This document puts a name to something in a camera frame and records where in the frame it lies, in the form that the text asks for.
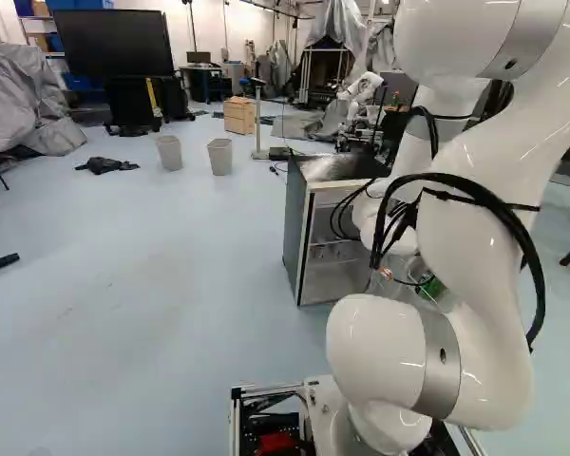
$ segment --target gray cover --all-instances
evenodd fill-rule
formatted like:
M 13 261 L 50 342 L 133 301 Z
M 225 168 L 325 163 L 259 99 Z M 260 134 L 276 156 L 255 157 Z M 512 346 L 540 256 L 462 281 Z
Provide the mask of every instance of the gray cover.
M 365 24 L 361 11 L 354 0 L 324 0 L 321 11 L 314 16 L 313 27 L 306 40 L 305 48 L 329 36 L 342 43 L 358 58 L 363 51 Z
M 72 151 L 86 136 L 67 113 L 42 51 L 0 42 L 0 152 L 18 144 L 46 155 Z
M 371 63 L 372 71 L 388 71 L 395 67 L 395 53 L 392 45 L 392 33 L 386 24 L 374 23 L 370 31 L 367 55 L 363 52 L 366 25 L 359 7 L 354 0 L 324 0 L 321 11 L 315 15 L 313 27 L 306 40 L 305 48 L 318 42 L 324 36 L 342 43 L 352 52 L 355 64 L 347 77 L 350 83 L 361 76 Z
M 273 69 L 271 84 L 277 90 L 285 86 L 292 72 L 292 61 L 287 53 L 285 40 L 276 40 L 267 51 L 268 60 Z

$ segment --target blue floor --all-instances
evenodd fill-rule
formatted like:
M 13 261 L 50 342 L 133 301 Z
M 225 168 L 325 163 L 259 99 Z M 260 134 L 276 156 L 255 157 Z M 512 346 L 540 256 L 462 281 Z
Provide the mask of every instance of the blue floor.
M 270 128 L 263 144 L 282 144 Z M 179 136 L 183 170 L 160 168 L 151 136 L 97 127 L 74 153 L 6 174 L 0 256 L 22 260 L 0 272 L 0 456 L 225 456 L 230 387 L 329 371 L 329 308 L 297 309 L 281 264 L 285 176 L 209 115 L 161 134 Z M 230 177 L 211 174 L 205 145 L 219 137 L 233 138 Z M 73 170 L 96 155 L 141 169 Z M 570 267 L 557 264 L 570 188 L 549 185 L 534 238 L 549 284 L 537 401 L 520 428 L 481 434 L 492 455 L 570 454 Z M 524 276 L 528 319 L 533 293 Z

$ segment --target black monitor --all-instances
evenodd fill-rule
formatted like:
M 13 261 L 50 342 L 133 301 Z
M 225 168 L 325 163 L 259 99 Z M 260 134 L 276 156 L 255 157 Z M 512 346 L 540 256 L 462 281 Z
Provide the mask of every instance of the black monitor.
M 61 9 L 53 12 L 69 70 L 110 79 L 171 76 L 166 19 L 141 9 Z
M 189 64 L 210 64 L 211 52 L 186 52 L 186 60 Z

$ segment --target white wall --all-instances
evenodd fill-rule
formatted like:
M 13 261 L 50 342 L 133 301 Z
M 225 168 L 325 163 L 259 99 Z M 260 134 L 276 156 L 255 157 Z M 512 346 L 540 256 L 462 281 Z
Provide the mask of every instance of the white wall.
M 12 0 L 0 0 L 0 41 L 20 45 L 26 43 Z
M 304 7 L 312 12 L 316 5 Z M 171 41 L 171 51 L 178 66 L 186 64 L 186 51 L 194 50 L 192 31 L 190 28 L 189 6 L 181 0 L 115 0 L 114 8 L 121 10 L 161 10 L 166 13 L 167 26 Z M 211 52 L 212 61 L 221 61 L 221 48 L 225 47 L 224 18 L 222 0 L 193 1 L 195 31 L 197 33 L 197 49 Z M 290 29 L 293 19 L 290 18 Z M 297 41 L 298 60 L 301 49 L 312 21 L 299 21 Z M 280 15 L 275 21 L 275 38 L 286 39 L 287 18 Z M 254 40 L 256 54 L 265 52 L 273 42 L 273 13 L 253 5 L 230 0 L 226 6 L 226 27 L 228 30 L 228 48 L 230 60 L 245 60 L 245 40 Z M 290 55 L 294 53 L 295 30 L 290 32 Z

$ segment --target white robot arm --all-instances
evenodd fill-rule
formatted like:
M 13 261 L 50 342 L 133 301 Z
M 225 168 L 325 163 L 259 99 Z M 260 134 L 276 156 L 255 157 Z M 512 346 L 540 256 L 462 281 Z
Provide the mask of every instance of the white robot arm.
M 354 120 L 361 105 L 365 105 L 382 83 L 384 79 L 371 71 L 366 71 L 354 83 L 349 85 L 346 90 L 338 92 L 338 100 L 349 102 L 349 112 L 346 116 L 347 122 L 350 124 Z
M 570 146 L 570 0 L 404 0 L 394 43 L 406 73 L 435 92 L 475 78 L 514 83 L 507 109 L 445 143 L 429 170 L 475 181 L 506 202 L 540 205 Z M 536 214 L 516 214 L 530 229 Z M 426 415 L 508 429 L 532 402 L 517 243 L 483 207 L 426 193 L 417 235 L 423 259 L 460 302 L 441 313 L 357 294 L 336 304 L 327 328 L 351 420 L 383 454 L 417 445 Z

